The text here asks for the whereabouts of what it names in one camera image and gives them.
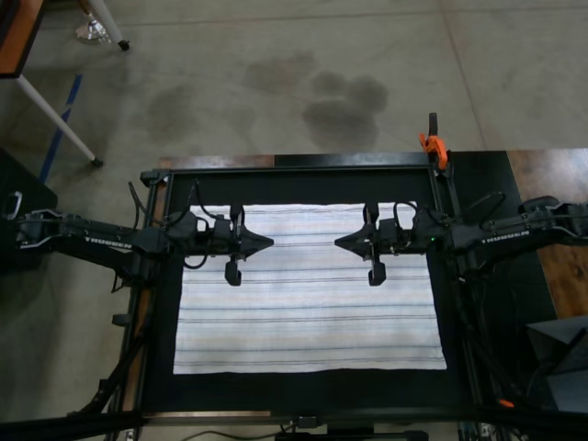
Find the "water stain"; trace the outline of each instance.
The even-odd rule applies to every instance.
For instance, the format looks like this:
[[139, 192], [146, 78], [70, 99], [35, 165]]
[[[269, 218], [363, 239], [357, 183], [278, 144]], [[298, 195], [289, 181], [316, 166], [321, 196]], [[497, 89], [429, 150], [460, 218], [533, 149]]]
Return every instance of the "water stain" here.
[[352, 80], [345, 96], [366, 112], [379, 113], [388, 105], [388, 89], [369, 75]]
[[193, 95], [191, 85], [176, 85], [155, 94], [145, 110], [145, 129], [154, 140], [178, 141], [198, 131], [198, 118], [191, 107]]
[[274, 94], [291, 92], [316, 66], [317, 62], [310, 52], [254, 62], [245, 70], [243, 85]]
[[316, 95], [341, 96], [347, 90], [347, 80], [340, 73], [317, 73], [311, 81], [312, 91]]
[[310, 103], [302, 120], [312, 141], [330, 152], [365, 151], [378, 138], [374, 115], [344, 99]]
[[257, 151], [251, 134], [257, 119], [255, 110], [250, 106], [230, 107], [224, 110], [222, 116], [232, 131], [249, 147], [249, 150]]

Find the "wooden table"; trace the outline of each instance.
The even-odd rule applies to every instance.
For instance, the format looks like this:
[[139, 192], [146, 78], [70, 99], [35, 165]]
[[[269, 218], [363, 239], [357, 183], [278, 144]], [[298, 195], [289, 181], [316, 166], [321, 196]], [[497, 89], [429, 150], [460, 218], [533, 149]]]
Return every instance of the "wooden table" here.
[[[78, 138], [74, 131], [65, 123], [62, 117], [49, 105], [41, 94], [32, 86], [22, 74], [27, 62], [28, 53], [39, 31], [43, 17], [44, 0], [20, 0], [18, 11], [10, 25], [2, 45], [0, 45], [0, 79], [16, 80], [20, 88], [32, 99], [37, 106], [59, 127], [59, 129], [80, 149], [94, 166], [101, 166], [102, 162]], [[117, 41], [124, 51], [129, 49], [129, 42], [122, 38], [110, 12], [103, 0], [89, 0], [92, 7], [104, 21], [108, 35]]]
[[[163, 169], [206, 168], [271, 168], [275, 156], [188, 157], [164, 158]], [[551, 195], [562, 201], [588, 201], [588, 149], [543, 152], [510, 152], [508, 158], [522, 200]], [[155, 201], [156, 216], [164, 212], [164, 185], [161, 184]], [[588, 314], [588, 248], [570, 248], [553, 245], [539, 251], [539, 257], [548, 281], [551, 297], [560, 318]], [[141, 327], [151, 300], [151, 291], [144, 290], [139, 297], [138, 321], [135, 333]], [[137, 407], [137, 390], [140, 382], [142, 357], [133, 362], [123, 397], [123, 410]], [[222, 417], [213, 413], [190, 413], [189, 416]]]

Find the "table leg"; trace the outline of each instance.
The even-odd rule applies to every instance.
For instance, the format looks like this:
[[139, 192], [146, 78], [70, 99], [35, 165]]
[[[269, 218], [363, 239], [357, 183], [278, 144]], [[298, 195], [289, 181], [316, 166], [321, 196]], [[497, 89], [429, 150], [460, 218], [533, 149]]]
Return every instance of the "table leg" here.
[[122, 34], [110, 15], [110, 11], [105, 5], [104, 0], [88, 0], [88, 2], [100, 17], [100, 21], [102, 21], [102, 24], [107, 29], [110, 39], [115, 41], [122, 50], [128, 51], [130, 48], [129, 42], [122, 38]]
[[24, 75], [20, 75], [17, 78], [17, 83], [20, 88], [27, 94], [27, 96], [32, 99], [37, 106], [47, 115], [59, 129], [67, 136], [75, 146], [82, 151], [85, 156], [90, 160], [94, 167], [101, 167], [102, 161], [95, 157], [90, 149], [80, 140], [74, 131], [68, 126], [63, 119], [57, 114], [55, 110], [49, 105], [45, 98], [41, 96], [41, 94], [35, 89], [31, 83], [27, 81]]

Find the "blue tape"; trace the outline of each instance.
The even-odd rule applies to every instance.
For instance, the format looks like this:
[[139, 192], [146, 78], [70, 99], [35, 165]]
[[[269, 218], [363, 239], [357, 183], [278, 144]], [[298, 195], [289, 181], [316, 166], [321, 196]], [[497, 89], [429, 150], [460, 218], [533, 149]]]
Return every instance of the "blue tape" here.
[[75, 97], [77, 96], [77, 91], [80, 90], [80, 84], [82, 83], [82, 75], [79, 73], [75, 76], [73, 80], [72, 90], [70, 90], [70, 95], [67, 97], [66, 105], [70, 106], [74, 103]]
[[[80, 73], [75, 76], [72, 84], [72, 88], [70, 89], [70, 95], [67, 97], [67, 101], [65, 105], [67, 109], [62, 114], [63, 121], [67, 122], [72, 113], [72, 105], [74, 104], [75, 97], [77, 96], [78, 91], [80, 90], [80, 84], [82, 83], [82, 77]], [[59, 144], [62, 141], [63, 132], [59, 129], [53, 133], [53, 138], [51, 138], [51, 143], [49, 144], [49, 150], [47, 151], [47, 155], [45, 156], [45, 160], [43, 161], [43, 166], [40, 169], [39, 180], [43, 184], [47, 182], [47, 178], [49, 177], [49, 171], [51, 170], [51, 166], [53, 165], [53, 161], [55, 160], [55, 156], [57, 155], [57, 151], [59, 149]]]

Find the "gray floor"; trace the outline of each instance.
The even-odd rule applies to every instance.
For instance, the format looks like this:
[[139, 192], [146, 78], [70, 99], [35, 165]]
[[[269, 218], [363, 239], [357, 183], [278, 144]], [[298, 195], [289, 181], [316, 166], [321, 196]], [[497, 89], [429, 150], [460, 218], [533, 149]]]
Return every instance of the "gray floor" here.
[[[84, 76], [70, 125], [106, 165], [62, 141], [49, 180], [62, 210], [130, 222], [126, 183], [163, 156], [419, 151], [431, 111], [456, 151], [586, 146], [588, 0], [108, 3], [130, 52], [80, 44], [79, 11], [50, 10], [25, 70], [59, 111]], [[37, 174], [54, 127], [9, 81], [0, 102], [2, 146]], [[109, 322], [128, 293], [110, 284], [58, 255], [0, 282], [1, 420], [91, 397], [119, 354]]]

